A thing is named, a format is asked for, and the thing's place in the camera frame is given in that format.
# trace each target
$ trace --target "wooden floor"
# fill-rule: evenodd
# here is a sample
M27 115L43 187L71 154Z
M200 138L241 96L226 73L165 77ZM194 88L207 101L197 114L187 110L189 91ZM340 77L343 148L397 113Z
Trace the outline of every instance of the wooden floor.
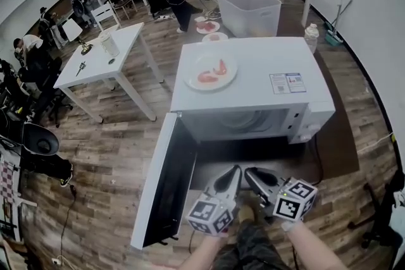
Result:
M198 0L190 1L201 7ZM298 18L302 9L301 0L286 0L283 7L295 12ZM146 23L144 35L159 67L173 84L184 35L176 34L174 20L152 22L143 6L130 21L123 22L126 26L141 21ZM308 22L322 27L313 12ZM94 38L97 33L94 29L87 38ZM343 47L327 45L324 34L322 29L318 48L342 96L357 148L362 149L388 134L383 116L351 55ZM74 47L69 45L63 50L64 60ZM171 94L154 79L138 47L128 57L124 74L156 112L157 122L150 122L121 88L109 91L102 82L96 82L75 87L75 93L104 117L102 125L76 106L62 117L59 129L47 124L60 139L60 155L75 166L72 183L78 195L66 227L63 255L77 269L175 267L189 255L191 230L186 224L179 241L172 241L167 247L157 245L139 252L130 246L142 187ZM358 172L320 184L320 199L306 223L350 269L388 269L391 249L372 243L368 250L363 250L361 236L368 227L349 231L346 226L349 221L363 219L373 212L371 200L363 191L366 182L382 197L384 184L397 169L392 145L388 140L382 141L363 151L359 160ZM54 269L51 258L60 254L61 231L72 202L69 188L31 173L23 177L22 192L38 203L37 208L22 208L23 237L44 269ZM291 244L282 230L273 225L268 232L285 262L294 267ZM194 235L193 248L201 238L202 235Z

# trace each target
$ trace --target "plastic storage bin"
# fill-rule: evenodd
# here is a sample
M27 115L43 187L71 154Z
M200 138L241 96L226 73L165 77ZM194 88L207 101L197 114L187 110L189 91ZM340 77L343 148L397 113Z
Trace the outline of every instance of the plastic storage bin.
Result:
M281 1L218 0L223 24L236 37L277 36Z

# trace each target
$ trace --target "microwave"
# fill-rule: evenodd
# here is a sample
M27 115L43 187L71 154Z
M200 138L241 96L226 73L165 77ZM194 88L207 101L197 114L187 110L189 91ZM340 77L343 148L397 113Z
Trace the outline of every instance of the microwave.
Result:
M185 76L196 58L212 53L233 57L236 76L224 88L197 91ZM204 176L223 165L219 160L212 163L212 157L204 164L207 143L284 138L288 144L301 144L311 140L334 112L325 79L302 37L184 45L131 245L142 249L176 239L189 189L203 189L208 180Z

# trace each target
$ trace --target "microwave door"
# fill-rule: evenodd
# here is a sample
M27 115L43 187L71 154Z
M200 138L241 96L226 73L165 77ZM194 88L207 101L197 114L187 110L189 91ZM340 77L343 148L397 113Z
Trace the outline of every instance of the microwave door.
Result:
M168 113L140 199L133 247L142 250L178 233L196 155L197 142L177 114Z

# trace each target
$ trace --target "plastic bottle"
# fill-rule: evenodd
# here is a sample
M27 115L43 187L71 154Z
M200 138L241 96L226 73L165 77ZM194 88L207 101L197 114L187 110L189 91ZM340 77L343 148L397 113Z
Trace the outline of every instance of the plastic bottle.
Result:
M305 29L304 40L308 44L312 54L315 53L316 45L318 45L319 30L315 24L311 24Z

